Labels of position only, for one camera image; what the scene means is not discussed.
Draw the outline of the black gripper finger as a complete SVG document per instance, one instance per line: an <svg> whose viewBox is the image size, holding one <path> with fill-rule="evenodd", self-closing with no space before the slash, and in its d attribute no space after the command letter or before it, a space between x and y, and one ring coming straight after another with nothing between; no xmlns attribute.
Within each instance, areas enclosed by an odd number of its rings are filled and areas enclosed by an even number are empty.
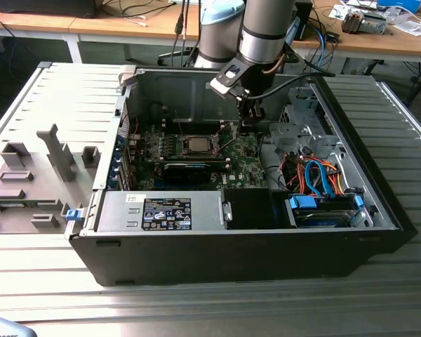
<svg viewBox="0 0 421 337"><path fill-rule="evenodd" d="M250 132L265 118L261 100L246 100L242 109L242 132Z"/></svg>
<svg viewBox="0 0 421 337"><path fill-rule="evenodd" d="M248 116L248 96L245 93L236 97L236 108L239 111L239 120L243 121Z"/></svg>

